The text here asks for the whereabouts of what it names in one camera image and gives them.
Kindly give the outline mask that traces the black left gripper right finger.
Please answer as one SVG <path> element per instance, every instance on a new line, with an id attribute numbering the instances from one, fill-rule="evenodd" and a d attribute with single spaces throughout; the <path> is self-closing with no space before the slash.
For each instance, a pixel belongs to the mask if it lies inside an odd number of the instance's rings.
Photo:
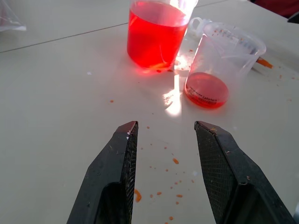
<path id="1" fill-rule="evenodd" d="M 229 132 L 203 121 L 196 121 L 194 130 L 216 223 L 296 223 L 263 171 Z"/>

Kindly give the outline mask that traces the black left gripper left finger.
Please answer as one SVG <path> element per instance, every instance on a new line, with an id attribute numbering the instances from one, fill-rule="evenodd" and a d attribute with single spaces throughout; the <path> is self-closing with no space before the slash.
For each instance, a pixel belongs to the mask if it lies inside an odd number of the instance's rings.
<path id="1" fill-rule="evenodd" d="M 138 122 L 119 126 L 87 169 L 69 224 L 129 224 L 135 190 Z"/>

